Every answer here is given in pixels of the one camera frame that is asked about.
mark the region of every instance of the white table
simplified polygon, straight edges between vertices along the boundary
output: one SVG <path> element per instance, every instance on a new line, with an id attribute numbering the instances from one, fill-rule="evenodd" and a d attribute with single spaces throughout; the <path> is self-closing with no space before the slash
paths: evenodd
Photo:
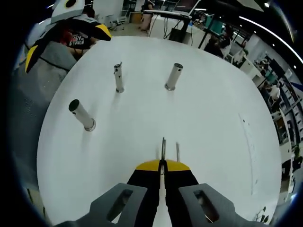
<path id="1" fill-rule="evenodd" d="M 160 15 L 155 15 L 152 17 L 151 28 L 149 31 L 150 37 L 163 39 L 164 34 L 165 34 L 164 33 L 164 19 L 165 19 L 165 23 L 166 23 L 166 18 L 161 17 Z M 167 21 L 166 35 L 168 35 L 171 32 L 172 28 L 174 28 L 174 27 L 179 30 L 181 30 L 181 28 L 183 27 L 183 21 L 180 21 L 178 26 L 176 26 L 178 23 L 177 19 L 168 18 L 167 20 L 168 21 Z M 198 48 L 198 46 L 200 45 L 200 43 L 203 39 L 205 32 L 196 26 L 188 25 L 183 43 L 188 44 L 190 46 L 192 43 L 191 42 L 191 33 L 193 33 L 193 35 L 192 35 L 193 45 L 192 46 L 195 48 Z M 201 50 L 203 50 L 206 47 L 206 44 L 208 43 L 211 36 L 212 35 L 210 33 L 207 34 L 207 36 L 201 46 Z"/>
<path id="2" fill-rule="evenodd" d="M 121 61 L 125 91 L 118 94 L 113 73 Z M 164 84 L 176 62 L 184 69 L 169 92 Z M 75 98 L 95 118 L 93 132 L 84 131 L 69 112 Z M 81 58 L 47 110 L 37 173 L 52 223 L 80 218 L 93 200 L 126 183 L 137 165 L 160 156 L 162 137 L 166 158 L 176 160 L 178 142 L 181 162 L 199 183 L 231 200 L 239 215 L 252 220 L 266 206 L 271 219 L 281 157 L 271 115 L 251 79 L 187 45 L 120 36 L 99 41 Z M 158 210 L 163 212 L 154 226 L 170 226 L 164 195 Z"/>

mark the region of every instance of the black stand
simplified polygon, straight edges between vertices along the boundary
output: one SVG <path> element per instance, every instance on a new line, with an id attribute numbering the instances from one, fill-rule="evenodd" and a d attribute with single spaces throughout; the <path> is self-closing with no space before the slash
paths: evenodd
<path id="1" fill-rule="evenodd" d="M 212 27 L 212 25 L 213 25 L 213 23 L 214 23 L 214 17 L 215 17 L 215 16 L 213 16 L 213 18 L 212 18 L 212 20 L 211 20 L 211 22 L 210 22 L 210 24 L 209 24 L 209 26 L 208 26 L 208 29 L 206 29 L 206 32 L 205 32 L 205 34 L 204 34 L 204 36 L 203 36 L 203 38 L 202 38 L 202 40 L 201 40 L 201 43 L 200 43 L 198 49 L 201 48 L 201 46 L 202 46 L 204 40 L 206 39 L 206 36 L 207 36 L 207 34 L 208 34 L 208 31 L 211 29 L 211 27 Z"/>
<path id="2" fill-rule="evenodd" d="M 181 14 L 180 15 L 172 15 L 172 14 L 170 14 L 169 11 L 153 12 L 153 14 L 160 15 L 161 17 L 164 17 L 164 18 L 177 19 L 177 20 L 183 21 L 183 27 L 181 28 L 180 32 L 175 33 L 174 37 L 172 39 L 170 39 L 170 40 L 176 41 L 178 43 L 183 43 L 185 35 L 186 35 L 187 28 L 188 28 L 188 24 L 191 20 L 190 17 L 185 16 L 185 15 L 181 15 Z"/>

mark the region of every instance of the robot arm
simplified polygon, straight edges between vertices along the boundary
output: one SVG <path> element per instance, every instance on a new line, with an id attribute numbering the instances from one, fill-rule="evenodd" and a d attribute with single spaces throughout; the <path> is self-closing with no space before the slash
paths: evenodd
<path id="1" fill-rule="evenodd" d="M 111 40 L 111 35 L 105 25 L 82 14 L 84 6 L 85 0 L 57 1 L 51 24 L 45 28 L 43 34 L 27 54 L 26 73 L 35 65 L 48 43 L 52 40 L 59 40 L 64 30 L 71 29 L 99 40 Z"/>

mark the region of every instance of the metal peg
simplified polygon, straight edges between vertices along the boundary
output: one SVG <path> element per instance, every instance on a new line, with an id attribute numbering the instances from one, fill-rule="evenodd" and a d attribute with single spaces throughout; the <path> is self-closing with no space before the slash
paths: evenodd
<path id="1" fill-rule="evenodd" d="M 115 79 L 116 79 L 116 92 L 122 93 L 124 92 L 123 88 L 123 80 L 122 80 L 122 62 L 114 66 Z"/>
<path id="2" fill-rule="evenodd" d="M 180 145 L 178 142 L 176 143 L 176 148 L 177 148 L 177 162 L 180 162 Z"/>
<path id="3" fill-rule="evenodd" d="M 183 66 L 181 64 L 179 64 L 179 63 L 174 64 L 174 67 L 172 68 L 169 79 L 168 79 L 167 83 L 165 84 L 165 88 L 168 91 L 173 91 L 176 89 L 176 83 L 180 77 L 182 70 L 183 70 Z"/>
<path id="4" fill-rule="evenodd" d="M 73 100 L 68 109 L 81 122 L 86 131 L 93 131 L 96 127 L 96 121 L 87 113 L 78 99 Z"/>
<path id="5" fill-rule="evenodd" d="M 166 139 L 162 139 L 162 151 L 161 151 L 161 161 L 165 160 L 165 150 L 166 150 Z M 164 165 L 162 165 L 161 167 L 161 171 L 160 171 L 161 175 L 164 175 Z"/>

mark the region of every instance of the metal cylinder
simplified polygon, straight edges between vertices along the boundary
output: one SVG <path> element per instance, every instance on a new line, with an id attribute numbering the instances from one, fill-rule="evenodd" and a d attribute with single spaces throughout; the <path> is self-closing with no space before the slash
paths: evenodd
<path id="1" fill-rule="evenodd" d="M 86 131 L 93 131 L 96 127 L 96 121 L 87 113 L 78 99 L 73 100 L 68 109 L 81 122 Z"/>
<path id="2" fill-rule="evenodd" d="M 116 92 L 122 93 L 124 92 L 123 80 L 122 80 L 122 62 L 114 66 L 115 72 L 115 80 L 116 80 Z"/>
<path id="3" fill-rule="evenodd" d="M 183 66 L 179 63 L 175 63 L 174 67 L 172 68 L 172 71 L 170 73 L 169 79 L 167 83 L 165 84 L 165 88 L 168 91 L 173 91 L 176 89 L 176 83 L 179 79 L 179 76 L 183 70 Z"/>
<path id="4" fill-rule="evenodd" d="M 177 149 L 177 162 L 180 162 L 180 145 L 178 142 L 176 143 L 176 149 Z"/>

